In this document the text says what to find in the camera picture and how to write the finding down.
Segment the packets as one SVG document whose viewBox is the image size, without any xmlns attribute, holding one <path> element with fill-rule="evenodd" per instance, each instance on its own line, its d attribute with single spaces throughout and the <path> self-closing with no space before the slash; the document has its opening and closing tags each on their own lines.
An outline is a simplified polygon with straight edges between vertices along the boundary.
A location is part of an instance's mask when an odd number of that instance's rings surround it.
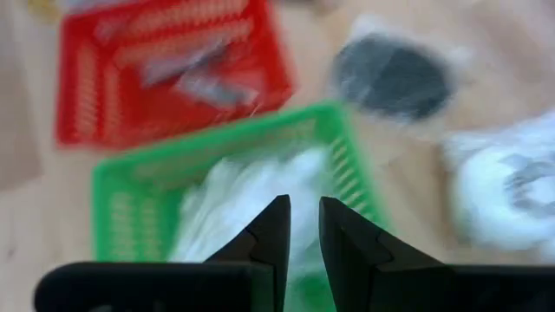
<svg viewBox="0 0 555 312">
<path fill-rule="evenodd" d="M 217 61 L 225 54 L 228 46 L 228 42 L 214 41 L 185 53 L 150 58 L 140 66 L 141 86 L 152 87 L 187 70 Z"/>
</svg>

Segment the bagged silver metal tool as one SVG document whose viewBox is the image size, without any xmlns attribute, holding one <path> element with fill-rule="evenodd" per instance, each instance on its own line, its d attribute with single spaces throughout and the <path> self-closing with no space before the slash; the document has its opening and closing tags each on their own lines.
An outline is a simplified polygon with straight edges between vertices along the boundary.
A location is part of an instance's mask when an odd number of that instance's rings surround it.
<svg viewBox="0 0 555 312">
<path fill-rule="evenodd" d="M 172 87 L 183 98 L 223 109 L 249 107 L 265 90 L 257 74 L 223 75 L 209 71 L 184 73 Z"/>
</svg>

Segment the white vanity pack bag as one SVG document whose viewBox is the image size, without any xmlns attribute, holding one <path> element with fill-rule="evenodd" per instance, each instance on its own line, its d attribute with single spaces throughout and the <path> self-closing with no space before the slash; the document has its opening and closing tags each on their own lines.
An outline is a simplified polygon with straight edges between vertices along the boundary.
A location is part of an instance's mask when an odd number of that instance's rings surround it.
<svg viewBox="0 0 555 312">
<path fill-rule="evenodd" d="M 555 109 L 509 127 L 451 133 L 441 150 L 463 241 L 555 263 Z"/>
<path fill-rule="evenodd" d="M 204 182 L 189 188 L 171 262 L 202 262 L 231 242 L 277 196 L 291 201 L 289 278 L 321 275 L 318 201 L 330 194 L 328 150 L 313 146 L 291 156 L 267 156 L 248 163 L 222 159 Z"/>
</svg>

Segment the black mesh item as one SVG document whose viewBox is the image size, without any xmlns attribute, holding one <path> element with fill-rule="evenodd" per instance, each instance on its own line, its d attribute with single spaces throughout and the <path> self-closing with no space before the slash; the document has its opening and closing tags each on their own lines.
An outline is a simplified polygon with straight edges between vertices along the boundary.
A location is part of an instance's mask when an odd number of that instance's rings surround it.
<svg viewBox="0 0 555 312">
<path fill-rule="evenodd" d="M 329 89 L 363 113 L 405 124 L 434 118 L 457 91 L 445 58 L 379 32 L 354 36 L 343 45 L 331 63 Z"/>
</svg>

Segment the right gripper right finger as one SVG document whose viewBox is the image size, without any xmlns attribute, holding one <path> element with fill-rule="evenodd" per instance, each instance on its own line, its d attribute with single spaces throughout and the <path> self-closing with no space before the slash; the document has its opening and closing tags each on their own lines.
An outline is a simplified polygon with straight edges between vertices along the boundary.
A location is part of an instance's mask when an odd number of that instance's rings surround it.
<svg viewBox="0 0 555 312">
<path fill-rule="evenodd" d="M 320 199 L 319 239 L 336 312 L 447 310 L 445 265 L 336 198 Z"/>
</svg>

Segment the red plastic basket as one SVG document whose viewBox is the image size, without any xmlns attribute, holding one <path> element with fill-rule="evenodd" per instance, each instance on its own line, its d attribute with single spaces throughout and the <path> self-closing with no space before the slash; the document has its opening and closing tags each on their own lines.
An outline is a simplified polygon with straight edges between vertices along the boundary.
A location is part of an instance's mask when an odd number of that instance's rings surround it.
<svg viewBox="0 0 555 312">
<path fill-rule="evenodd" d="M 145 88 L 140 66 L 224 38 L 212 73 L 256 91 L 241 107 Z M 294 91 L 271 0 L 133 0 L 62 20 L 55 136 L 64 146 L 127 148 L 281 108 Z"/>
</svg>

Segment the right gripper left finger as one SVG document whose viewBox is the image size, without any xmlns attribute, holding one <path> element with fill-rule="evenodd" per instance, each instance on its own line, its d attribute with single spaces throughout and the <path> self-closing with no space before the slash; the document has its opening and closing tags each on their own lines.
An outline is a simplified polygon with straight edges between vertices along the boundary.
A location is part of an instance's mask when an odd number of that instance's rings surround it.
<svg viewBox="0 0 555 312">
<path fill-rule="evenodd" d="M 206 261 L 230 269 L 207 297 L 208 312 L 284 312 L 291 241 L 291 202 L 275 197 Z"/>
</svg>

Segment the green plastic basket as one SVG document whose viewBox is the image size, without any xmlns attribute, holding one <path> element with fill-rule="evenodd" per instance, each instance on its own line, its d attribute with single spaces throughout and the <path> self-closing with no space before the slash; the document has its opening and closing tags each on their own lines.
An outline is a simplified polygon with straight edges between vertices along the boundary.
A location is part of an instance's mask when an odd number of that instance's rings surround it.
<svg viewBox="0 0 555 312">
<path fill-rule="evenodd" d="M 219 161 L 251 163 L 313 146 L 328 150 L 330 194 L 323 196 L 388 226 L 349 116 L 337 104 L 325 103 L 244 119 L 101 162 L 92 187 L 96 258 L 171 262 L 183 195 L 204 182 Z M 284 312 L 336 312 L 325 271 L 296 280 L 288 272 Z"/>
</svg>

